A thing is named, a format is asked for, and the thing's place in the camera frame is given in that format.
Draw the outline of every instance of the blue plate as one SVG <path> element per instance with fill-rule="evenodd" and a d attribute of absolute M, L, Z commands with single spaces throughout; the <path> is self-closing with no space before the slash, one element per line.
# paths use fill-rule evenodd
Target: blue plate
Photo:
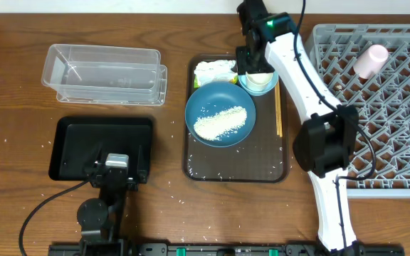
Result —
<path fill-rule="evenodd" d="M 219 141 L 202 139 L 194 131 L 194 124 L 199 117 L 210 117 L 231 107 L 241 106 L 246 109 L 245 124 L 237 133 L 221 136 Z M 244 140 L 256 123 L 256 106 L 248 93 L 237 85 L 228 82 L 212 82 L 197 89 L 186 104 L 186 126 L 191 134 L 203 144 L 214 147 L 235 145 Z"/>

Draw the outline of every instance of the wall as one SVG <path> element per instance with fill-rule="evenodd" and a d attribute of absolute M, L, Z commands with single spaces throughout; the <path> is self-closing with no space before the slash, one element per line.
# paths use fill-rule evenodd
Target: wall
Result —
<path fill-rule="evenodd" d="M 0 0 L 0 13 L 234 14 L 243 0 Z M 265 0 L 269 11 L 299 13 L 301 0 Z M 410 14 L 409 0 L 307 0 L 314 14 Z"/>

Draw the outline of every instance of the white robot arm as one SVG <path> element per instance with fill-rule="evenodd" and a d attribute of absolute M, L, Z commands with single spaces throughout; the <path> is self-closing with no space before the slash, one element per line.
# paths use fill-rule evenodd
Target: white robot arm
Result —
<path fill-rule="evenodd" d="M 310 87 L 309 82 L 296 63 L 293 44 L 293 33 L 278 36 L 275 42 L 267 43 L 265 58 L 268 64 L 278 72 L 280 79 L 283 81 L 285 88 L 297 107 L 300 121 L 303 123 L 309 120 L 313 114 L 323 116 L 324 114 L 331 113 L 332 110 L 324 104 L 320 104 L 319 98 Z M 329 103 L 334 106 L 340 105 L 340 101 L 330 93 L 308 57 L 306 57 L 308 55 L 303 48 L 300 38 L 298 39 L 297 49 L 301 54 L 302 64 L 318 90 Z M 308 174 L 314 187 L 317 212 L 319 214 L 319 239 L 329 251 L 334 249 L 341 250 L 345 245 L 343 245 L 342 239 L 335 181 L 337 176 L 346 176 L 347 169 L 338 168 L 329 171 L 323 178 L 319 178 L 311 171 L 309 171 Z M 349 246 L 356 240 L 356 237 L 350 222 L 345 182 L 340 183 L 339 190 L 346 245 Z"/>
<path fill-rule="evenodd" d="M 297 28 L 288 14 L 269 14 L 262 0 L 244 0 L 237 12 L 246 36 L 246 46 L 236 49 L 238 74 L 278 72 L 302 123 L 293 152 L 314 187 L 318 237 L 329 252 L 345 250 L 356 237 L 349 217 L 346 183 L 337 187 L 335 182 L 338 176 L 347 175 L 357 134 L 357 111 L 352 106 L 341 106 L 327 89 L 298 38 L 298 55 L 307 76 L 339 114 L 321 102 L 295 58 L 293 32 Z"/>

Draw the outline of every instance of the chopsticks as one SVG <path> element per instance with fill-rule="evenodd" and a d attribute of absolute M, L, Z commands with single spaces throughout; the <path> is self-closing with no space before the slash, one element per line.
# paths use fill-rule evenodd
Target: chopsticks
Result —
<path fill-rule="evenodd" d="M 279 81 L 275 85 L 275 112 L 276 112 L 276 135 L 283 137 L 283 121 L 281 119 L 281 98 Z"/>

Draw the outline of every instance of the dish rack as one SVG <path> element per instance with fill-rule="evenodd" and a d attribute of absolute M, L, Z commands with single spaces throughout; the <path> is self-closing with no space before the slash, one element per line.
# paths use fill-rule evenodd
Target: dish rack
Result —
<path fill-rule="evenodd" d="M 352 69 L 357 57 L 371 45 L 390 53 L 379 74 L 364 80 Z M 359 125 L 376 151 L 375 175 L 349 181 L 350 198 L 410 198 L 410 25 L 320 24 L 305 44 L 319 76 L 342 102 L 353 104 Z M 371 169 L 371 154 L 357 134 L 349 174 Z"/>

